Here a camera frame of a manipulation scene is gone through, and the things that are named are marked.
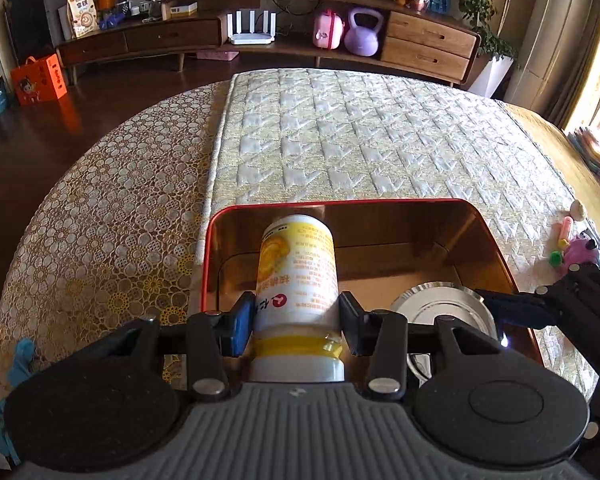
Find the white router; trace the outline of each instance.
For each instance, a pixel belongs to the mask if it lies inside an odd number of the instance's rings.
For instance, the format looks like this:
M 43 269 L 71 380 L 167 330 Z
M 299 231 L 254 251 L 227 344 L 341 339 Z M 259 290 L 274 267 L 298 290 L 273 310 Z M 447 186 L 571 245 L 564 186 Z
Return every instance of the white router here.
M 234 16 L 226 16 L 226 34 L 229 41 L 234 45 L 269 44 L 276 39 L 276 13 L 265 10 L 262 16 L 262 32 L 255 31 L 256 11 L 249 11 L 249 31 L 242 31 L 242 11 L 235 12 L 235 34 Z

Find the blue glove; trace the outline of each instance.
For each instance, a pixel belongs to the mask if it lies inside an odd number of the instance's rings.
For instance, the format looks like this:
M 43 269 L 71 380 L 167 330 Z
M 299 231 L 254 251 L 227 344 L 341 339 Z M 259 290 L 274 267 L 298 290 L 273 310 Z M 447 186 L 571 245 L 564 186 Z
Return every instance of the blue glove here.
M 33 340 L 27 338 L 18 341 L 16 353 L 13 357 L 13 364 L 7 372 L 7 379 L 13 388 L 32 376 L 32 373 L 29 371 L 29 364 L 33 360 L 35 350 Z M 15 465 L 20 464 L 18 454 L 4 429 L 4 399 L 0 401 L 0 452 L 4 456 L 10 456 Z

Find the pink bag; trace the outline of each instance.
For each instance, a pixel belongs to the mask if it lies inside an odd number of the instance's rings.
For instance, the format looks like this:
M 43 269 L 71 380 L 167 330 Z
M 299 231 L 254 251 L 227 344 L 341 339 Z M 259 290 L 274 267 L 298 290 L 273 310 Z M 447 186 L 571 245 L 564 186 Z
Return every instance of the pink bag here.
M 337 48 L 344 32 L 344 22 L 331 9 L 318 14 L 314 21 L 314 45 L 318 48 Z

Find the mattress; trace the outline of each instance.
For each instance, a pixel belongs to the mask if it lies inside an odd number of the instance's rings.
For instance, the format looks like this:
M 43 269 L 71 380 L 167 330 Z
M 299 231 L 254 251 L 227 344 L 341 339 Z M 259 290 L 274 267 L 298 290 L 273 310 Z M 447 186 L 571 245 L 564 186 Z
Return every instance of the mattress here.
M 462 198 L 481 212 L 520 291 L 553 283 L 547 262 L 573 189 L 501 103 L 437 84 L 357 72 L 234 76 L 210 161 L 206 227 L 235 204 Z M 590 221 L 578 226 L 596 237 Z M 556 328 L 545 365 L 590 395 L 597 377 Z

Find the lace tablecloth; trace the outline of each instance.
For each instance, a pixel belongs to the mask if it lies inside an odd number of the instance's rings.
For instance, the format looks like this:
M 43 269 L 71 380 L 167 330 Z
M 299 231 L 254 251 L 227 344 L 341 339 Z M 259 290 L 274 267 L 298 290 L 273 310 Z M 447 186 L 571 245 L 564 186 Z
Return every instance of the lace tablecloth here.
M 142 314 L 183 322 L 229 82 L 166 99 L 94 145 L 27 227 L 0 302 L 0 398 L 16 342 L 45 367 Z M 177 376 L 179 363 L 164 372 Z

